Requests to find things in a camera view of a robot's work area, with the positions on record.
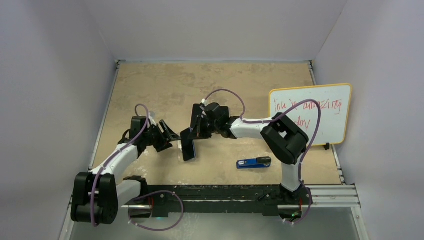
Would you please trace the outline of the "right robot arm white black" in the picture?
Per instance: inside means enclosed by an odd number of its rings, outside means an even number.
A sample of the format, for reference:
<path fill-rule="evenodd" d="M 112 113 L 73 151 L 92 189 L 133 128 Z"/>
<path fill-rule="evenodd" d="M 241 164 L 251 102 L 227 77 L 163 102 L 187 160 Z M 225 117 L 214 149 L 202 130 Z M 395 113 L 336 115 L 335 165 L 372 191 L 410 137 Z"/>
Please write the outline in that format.
<path fill-rule="evenodd" d="M 195 103 L 187 139 L 206 140 L 213 134 L 233 140 L 263 140 L 282 165 L 282 200 L 292 204 L 300 198 L 303 190 L 300 161 L 307 152 L 309 137 L 288 116 L 277 113 L 265 119 L 248 120 L 230 116 L 229 108 L 216 102 L 208 105 Z"/>

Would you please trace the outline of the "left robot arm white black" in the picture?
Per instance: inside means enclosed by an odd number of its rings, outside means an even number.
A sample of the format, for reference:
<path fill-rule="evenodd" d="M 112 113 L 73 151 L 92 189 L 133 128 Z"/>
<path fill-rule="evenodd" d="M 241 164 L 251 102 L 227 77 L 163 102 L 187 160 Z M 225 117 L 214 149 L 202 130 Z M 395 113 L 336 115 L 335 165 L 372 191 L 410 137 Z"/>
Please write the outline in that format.
<path fill-rule="evenodd" d="M 144 177 L 125 177 L 120 184 L 117 184 L 117 178 L 139 159 L 147 147 L 154 147 L 160 153 L 179 140 L 181 137 L 164 120 L 156 123 L 152 117 L 132 117 L 130 128 L 124 132 L 114 152 L 98 167 L 76 175 L 71 220 L 91 223 L 95 227 L 100 224 L 110 225 L 123 205 L 130 201 L 138 205 L 146 203 L 149 190 Z"/>

